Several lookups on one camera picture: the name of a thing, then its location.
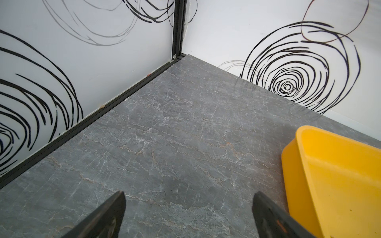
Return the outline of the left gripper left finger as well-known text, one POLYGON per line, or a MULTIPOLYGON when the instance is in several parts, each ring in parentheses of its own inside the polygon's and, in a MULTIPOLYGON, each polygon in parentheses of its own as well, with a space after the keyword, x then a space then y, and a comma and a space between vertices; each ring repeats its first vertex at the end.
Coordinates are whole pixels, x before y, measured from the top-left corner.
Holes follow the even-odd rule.
POLYGON ((125 211, 125 194, 117 191, 63 237, 117 238, 125 211))

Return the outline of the yellow plastic storage tray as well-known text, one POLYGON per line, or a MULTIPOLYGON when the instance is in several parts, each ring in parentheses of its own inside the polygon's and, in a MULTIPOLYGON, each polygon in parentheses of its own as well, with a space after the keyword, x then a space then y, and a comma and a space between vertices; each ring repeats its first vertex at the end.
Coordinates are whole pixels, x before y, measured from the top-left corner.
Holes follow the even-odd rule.
POLYGON ((302 126, 281 160, 289 213, 307 231, 317 238, 380 237, 380 149, 302 126))

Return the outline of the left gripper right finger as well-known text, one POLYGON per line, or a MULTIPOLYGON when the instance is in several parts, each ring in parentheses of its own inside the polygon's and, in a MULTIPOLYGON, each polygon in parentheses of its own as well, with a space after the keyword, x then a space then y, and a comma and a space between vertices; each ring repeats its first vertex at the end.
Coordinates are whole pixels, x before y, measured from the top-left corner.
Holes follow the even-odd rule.
POLYGON ((314 237, 261 191, 254 195, 252 213, 260 238, 314 237))

